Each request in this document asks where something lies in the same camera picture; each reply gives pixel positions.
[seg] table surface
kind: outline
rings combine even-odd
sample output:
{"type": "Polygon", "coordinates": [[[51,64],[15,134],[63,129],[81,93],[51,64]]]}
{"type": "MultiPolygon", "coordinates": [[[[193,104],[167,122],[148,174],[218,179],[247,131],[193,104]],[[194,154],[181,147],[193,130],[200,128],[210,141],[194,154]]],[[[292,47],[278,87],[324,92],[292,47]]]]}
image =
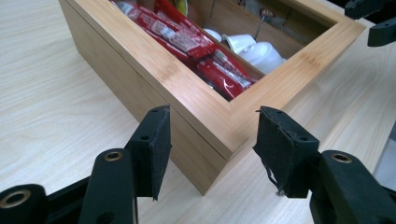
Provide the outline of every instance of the table surface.
{"type": "MultiPolygon", "coordinates": [[[[396,44],[371,49],[367,35],[282,109],[320,150],[373,172],[396,120],[396,44]]],[[[78,54],[57,1],[2,0],[0,40],[0,191],[36,183],[50,194],[124,147],[138,122],[78,54]]],[[[275,192],[254,151],[206,196],[170,161],[159,201],[138,200],[140,222],[312,223],[309,200],[275,192]]]]}

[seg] light wood table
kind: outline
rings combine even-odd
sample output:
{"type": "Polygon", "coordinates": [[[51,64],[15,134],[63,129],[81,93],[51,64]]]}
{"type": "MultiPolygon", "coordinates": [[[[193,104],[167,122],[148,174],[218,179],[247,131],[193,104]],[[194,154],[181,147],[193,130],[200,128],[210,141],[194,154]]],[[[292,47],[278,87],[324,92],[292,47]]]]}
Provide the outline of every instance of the light wood table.
{"type": "MultiPolygon", "coordinates": [[[[283,110],[320,150],[352,153],[372,172],[396,120],[396,44],[370,49],[367,35],[283,110]]],[[[1,1],[0,52],[0,191],[29,183],[47,194],[62,189],[137,127],[78,54],[57,1],[1,1]]],[[[206,196],[170,161],[159,201],[140,198],[139,216],[141,223],[312,222],[308,200],[275,192],[253,151],[206,196]]]]}

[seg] box contents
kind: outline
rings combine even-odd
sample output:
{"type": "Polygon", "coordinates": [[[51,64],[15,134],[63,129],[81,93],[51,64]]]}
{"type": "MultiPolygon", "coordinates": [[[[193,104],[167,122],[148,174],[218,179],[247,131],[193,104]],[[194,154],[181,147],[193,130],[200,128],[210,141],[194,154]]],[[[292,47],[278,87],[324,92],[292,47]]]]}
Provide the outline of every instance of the box contents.
{"type": "Polygon", "coordinates": [[[157,0],[154,11],[132,1],[113,3],[226,100],[231,101],[256,82],[168,1],[157,0]]]}

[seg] white plastic item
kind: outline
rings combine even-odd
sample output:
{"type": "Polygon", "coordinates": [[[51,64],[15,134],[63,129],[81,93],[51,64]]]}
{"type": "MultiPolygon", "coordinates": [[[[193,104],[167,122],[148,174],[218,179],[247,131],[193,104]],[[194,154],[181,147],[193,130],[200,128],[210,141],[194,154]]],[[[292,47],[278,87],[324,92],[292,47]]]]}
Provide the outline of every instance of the white plastic item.
{"type": "Polygon", "coordinates": [[[222,35],[221,39],[227,41],[231,50],[236,54],[239,54],[245,47],[256,43],[251,35],[222,35]]]}
{"type": "Polygon", "coordinates": [[[259,42],[241,50],[239,56],[265,75],[278,68],[285,60],[268,42],[259,42]]]}
{"type": "Polygon", "coordinates": [[[210,29],[204,29],[209,35],[211,35],[213,38],[217,39],[218,42],[221,41],[221,35],[214,31],[214,30],[210,30],[210,29]]]}

